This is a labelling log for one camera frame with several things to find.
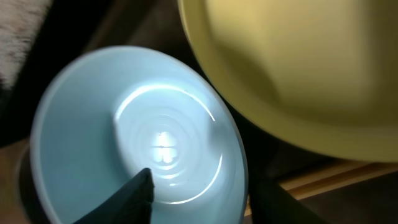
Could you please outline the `light blue bowl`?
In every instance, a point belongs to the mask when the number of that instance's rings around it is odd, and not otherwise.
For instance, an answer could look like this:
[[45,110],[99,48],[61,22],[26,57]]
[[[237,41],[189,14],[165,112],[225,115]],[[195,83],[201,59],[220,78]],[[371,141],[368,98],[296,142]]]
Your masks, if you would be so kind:
[[30,137],[32,177],[51,223],[73,223],[142,169],[152,223],[240,223],[244,146],[211,85],[183,62],[136,46],[95,50],[51,82]]

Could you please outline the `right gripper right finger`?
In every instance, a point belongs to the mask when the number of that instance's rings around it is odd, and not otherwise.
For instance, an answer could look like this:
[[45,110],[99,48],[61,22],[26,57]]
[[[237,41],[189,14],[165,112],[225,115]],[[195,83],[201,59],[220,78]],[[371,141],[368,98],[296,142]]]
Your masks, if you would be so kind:
[[248,189],[254,224],[326,224],[269,179],[251,179]]

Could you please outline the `rice leftovers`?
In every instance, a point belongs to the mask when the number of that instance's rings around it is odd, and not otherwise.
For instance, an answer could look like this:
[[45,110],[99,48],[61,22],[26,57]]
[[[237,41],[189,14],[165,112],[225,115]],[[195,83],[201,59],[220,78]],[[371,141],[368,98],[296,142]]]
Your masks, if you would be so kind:
[[52,0],[1,0],[1,86],[17,79]]

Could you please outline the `yellow plate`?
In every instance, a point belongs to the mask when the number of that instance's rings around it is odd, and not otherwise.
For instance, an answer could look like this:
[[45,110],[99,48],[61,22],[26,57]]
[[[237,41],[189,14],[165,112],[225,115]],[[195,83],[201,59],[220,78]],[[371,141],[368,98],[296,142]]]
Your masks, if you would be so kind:
[[256,126],[344,159],[397,160],[396,0],[185,0],[206,76]]

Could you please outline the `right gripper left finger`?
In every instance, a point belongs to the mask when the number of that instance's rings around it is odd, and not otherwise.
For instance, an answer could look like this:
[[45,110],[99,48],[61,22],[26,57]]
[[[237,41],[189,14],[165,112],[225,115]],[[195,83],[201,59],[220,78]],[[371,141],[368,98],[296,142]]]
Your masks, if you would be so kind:
[[149,168],[144,168],[75,224],[149,224],[153,201],[152,173]]

